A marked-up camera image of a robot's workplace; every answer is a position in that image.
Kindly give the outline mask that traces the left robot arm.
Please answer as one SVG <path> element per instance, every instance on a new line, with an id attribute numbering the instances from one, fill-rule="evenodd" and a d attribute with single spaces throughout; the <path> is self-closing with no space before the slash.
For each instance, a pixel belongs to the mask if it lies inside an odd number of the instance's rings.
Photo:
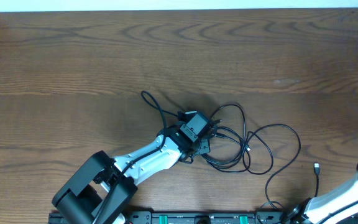
<path id="1" fill-rule="evenodd" d="M 123 210 L 138 185 L 209 146 L 216 124 L 199 111 L 178 114 L 156 139 L 122 156 L 94 153 L 54 195 L 52 205 L 67 223 L 125 223 Z"/>

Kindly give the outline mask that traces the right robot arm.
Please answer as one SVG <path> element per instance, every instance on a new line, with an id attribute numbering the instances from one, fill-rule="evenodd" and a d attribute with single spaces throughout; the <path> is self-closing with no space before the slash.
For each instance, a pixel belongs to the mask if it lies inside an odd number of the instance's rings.
<path id="1" fill-rule="evenodd" d="M 356 174 L 334 190 L 308 198 L 282 217 L 281 223 L 337 223 L 358 213 L 358 164 Z"/>

